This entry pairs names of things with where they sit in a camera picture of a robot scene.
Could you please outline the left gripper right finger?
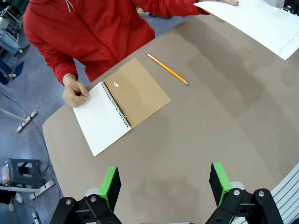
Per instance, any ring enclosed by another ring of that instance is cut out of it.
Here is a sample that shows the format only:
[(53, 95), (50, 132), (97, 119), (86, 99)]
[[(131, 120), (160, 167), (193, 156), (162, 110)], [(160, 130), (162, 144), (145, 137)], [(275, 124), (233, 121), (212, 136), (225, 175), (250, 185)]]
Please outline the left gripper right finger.
[(231, 224), (235, 217), (243, 217), (249, 224), (282, 224), (283, 220), (268, 189), (249, 193), (233, 188), (220, 162), (211, 164), (209, 183), (217, 209), (208, 224)]

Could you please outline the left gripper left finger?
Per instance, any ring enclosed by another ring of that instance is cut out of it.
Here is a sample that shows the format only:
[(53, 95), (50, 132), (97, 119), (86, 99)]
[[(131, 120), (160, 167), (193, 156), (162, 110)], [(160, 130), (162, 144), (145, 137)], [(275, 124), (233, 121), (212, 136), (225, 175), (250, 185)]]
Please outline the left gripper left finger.
[(121, 224), (114, 214), (121, 189), (117, 167), (109, 167), (99, 189), (77, 201), (63, 197), (57, 204), (51, 224)]

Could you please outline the person's right hand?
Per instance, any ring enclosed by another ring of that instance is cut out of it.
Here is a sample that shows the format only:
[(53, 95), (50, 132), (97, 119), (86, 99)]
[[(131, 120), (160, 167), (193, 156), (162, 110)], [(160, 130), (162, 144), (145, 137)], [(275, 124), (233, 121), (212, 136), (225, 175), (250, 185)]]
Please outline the person's right hand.
[(76, 79), (74, 74), (65, 74), (63, 77), (63, 84), (63, 99), (68, 106), (78, 107), (88, 99), (88, 90), (83, 83)]

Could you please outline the person's left hand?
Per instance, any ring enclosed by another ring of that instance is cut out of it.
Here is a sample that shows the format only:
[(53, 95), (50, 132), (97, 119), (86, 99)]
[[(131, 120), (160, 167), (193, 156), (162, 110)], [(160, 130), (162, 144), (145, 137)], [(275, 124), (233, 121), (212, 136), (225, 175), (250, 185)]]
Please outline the person's left hand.
[[(224, 3), (232, 5), (232, 6), (238, 6), (239, 5), (239, 1), (238, 0), (222, 0)], [(212, 15), (217, 21), (219, 22), (225, 22), (223, 19), (217, 17), (216, 15)]]

